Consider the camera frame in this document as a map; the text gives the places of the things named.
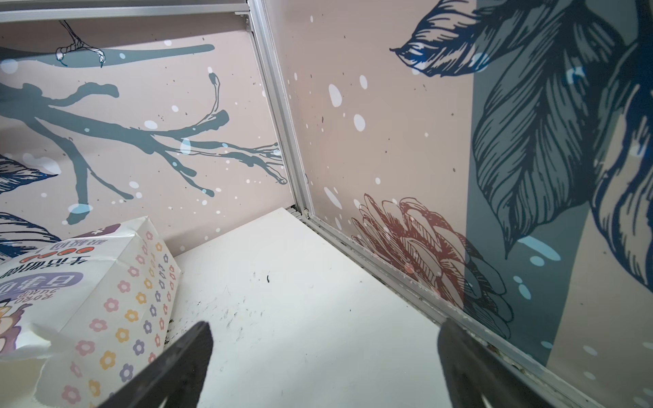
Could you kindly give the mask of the white patterned paper bag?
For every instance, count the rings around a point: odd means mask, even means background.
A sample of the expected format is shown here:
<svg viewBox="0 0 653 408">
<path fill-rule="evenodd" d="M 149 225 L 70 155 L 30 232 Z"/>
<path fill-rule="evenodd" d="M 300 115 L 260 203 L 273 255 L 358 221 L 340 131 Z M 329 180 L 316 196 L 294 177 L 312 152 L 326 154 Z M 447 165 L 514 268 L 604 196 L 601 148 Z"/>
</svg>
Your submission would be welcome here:
<svg viewBox="0 0 653 408">
<path fill-rule="evenodd" d="M 147 217 L 4 262 L 2 406 L 100 406 L 163 352 L 180 278 Z"/>
</svg>

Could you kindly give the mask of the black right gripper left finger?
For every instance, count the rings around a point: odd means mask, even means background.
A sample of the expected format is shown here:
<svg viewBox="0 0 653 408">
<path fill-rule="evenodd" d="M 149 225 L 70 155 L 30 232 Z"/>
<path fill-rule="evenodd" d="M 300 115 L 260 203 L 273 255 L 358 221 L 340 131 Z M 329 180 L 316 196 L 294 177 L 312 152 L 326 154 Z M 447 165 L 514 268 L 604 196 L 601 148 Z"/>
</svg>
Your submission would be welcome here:
<svg viewBox="0 0 653 408">
<path fill-rule="evenodd" d="M 100 407 L 197 407 L 213 349 L 209 323 L 200 321 Z"/>
</svg>

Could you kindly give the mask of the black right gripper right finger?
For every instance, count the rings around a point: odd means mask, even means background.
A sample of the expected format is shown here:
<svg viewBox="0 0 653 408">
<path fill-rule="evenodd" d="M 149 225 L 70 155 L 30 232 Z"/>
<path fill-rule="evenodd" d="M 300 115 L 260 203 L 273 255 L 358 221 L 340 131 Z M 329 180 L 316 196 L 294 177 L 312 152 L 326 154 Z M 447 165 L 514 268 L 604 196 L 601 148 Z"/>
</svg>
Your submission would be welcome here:
<svg viewBox="0 0 653 408">
<path fill-rule="evenodd" d="M 551 406 L 457 323 L 445 321 L 437 346 L 453 407 Z"/>
</svg>

